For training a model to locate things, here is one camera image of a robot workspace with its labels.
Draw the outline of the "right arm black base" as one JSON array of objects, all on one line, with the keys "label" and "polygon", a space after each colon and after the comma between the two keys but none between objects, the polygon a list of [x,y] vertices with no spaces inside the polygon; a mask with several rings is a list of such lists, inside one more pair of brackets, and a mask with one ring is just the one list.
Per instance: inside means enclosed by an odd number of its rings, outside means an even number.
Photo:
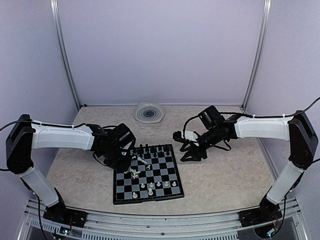
[{"label": "right arm black base", "polygon": [[242,227],[263,224],[283,217],[279,204],[273,204],[263,198],[259,206],[249,210],[242,210],[238,213]]}]

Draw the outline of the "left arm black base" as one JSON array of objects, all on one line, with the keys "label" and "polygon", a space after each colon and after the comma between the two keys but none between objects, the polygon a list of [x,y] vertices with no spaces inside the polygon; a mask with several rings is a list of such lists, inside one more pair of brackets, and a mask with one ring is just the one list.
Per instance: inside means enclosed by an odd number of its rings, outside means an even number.
[{"label": "left arm black base", "polygon": [[87,215],[85,211],[68,208],[62,201],[59,201],[57,204],[45,208],[43,218],[71,227],[84,228]]}]

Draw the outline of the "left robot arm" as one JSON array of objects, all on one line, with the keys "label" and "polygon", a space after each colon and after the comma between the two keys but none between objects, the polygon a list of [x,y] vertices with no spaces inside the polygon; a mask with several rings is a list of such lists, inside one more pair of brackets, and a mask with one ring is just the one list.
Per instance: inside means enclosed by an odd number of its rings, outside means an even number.
[{"label": "left robot arm", "polygon": [[60,193],[32,161],[32,150],[89,151],[96,160],[104,158],[103,166],[126,172],[132,161],[131,150],[136,144],[136,137],[124,123],[110,127],[89,123],[61,125],[32,120],[28,114],[22,114],[18,120],[6,124],[9,126],[12,129],[5,141],[7,170],[18,175],[61,223],[70,218],[70,211]]}]

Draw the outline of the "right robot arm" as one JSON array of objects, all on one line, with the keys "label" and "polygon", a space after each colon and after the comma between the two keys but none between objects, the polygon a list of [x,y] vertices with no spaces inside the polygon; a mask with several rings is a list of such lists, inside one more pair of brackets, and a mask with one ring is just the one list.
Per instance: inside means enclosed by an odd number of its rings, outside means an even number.
[{"label": "right robot arm", "polygon": [[275,206],[300,181],[304,172],[314,163],[318,147],[318,136],[305,111],[282,116],[254,116],[244,113],[231,113],[224,118],[213,105],[196,115],[206,132],[198,134],[185,128],[173,133],[173,139],[182,143],[182,162],[200,162],[207,158],[207,149],[218,143],[227,144],[230,140],[245,138],[278,139],[290,143],[290,156],[274,185],[266,193],[256,210],[256,218],[266,222],[275,212]]}]

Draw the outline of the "black white chess board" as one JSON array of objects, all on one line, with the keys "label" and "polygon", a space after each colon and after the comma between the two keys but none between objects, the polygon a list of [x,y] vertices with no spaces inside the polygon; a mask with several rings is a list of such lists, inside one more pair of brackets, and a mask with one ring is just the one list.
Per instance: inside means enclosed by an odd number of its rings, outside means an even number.
[{"label": "black white chess board", "polygon": [[[172,144],[161,145],[140,145],[130,152],[132,160],[130,169],[141,171],[138,178],[132,179],[132,174],[128,172],[113,171],[113,204],[127,205],[140,204],[151,201],[167,201],[184,198],[184,190],[178,170],[177,161]],[[147,164],[137,161],[141,157]],[[148,195],[149,184],[153,183],[153,195]]]}]

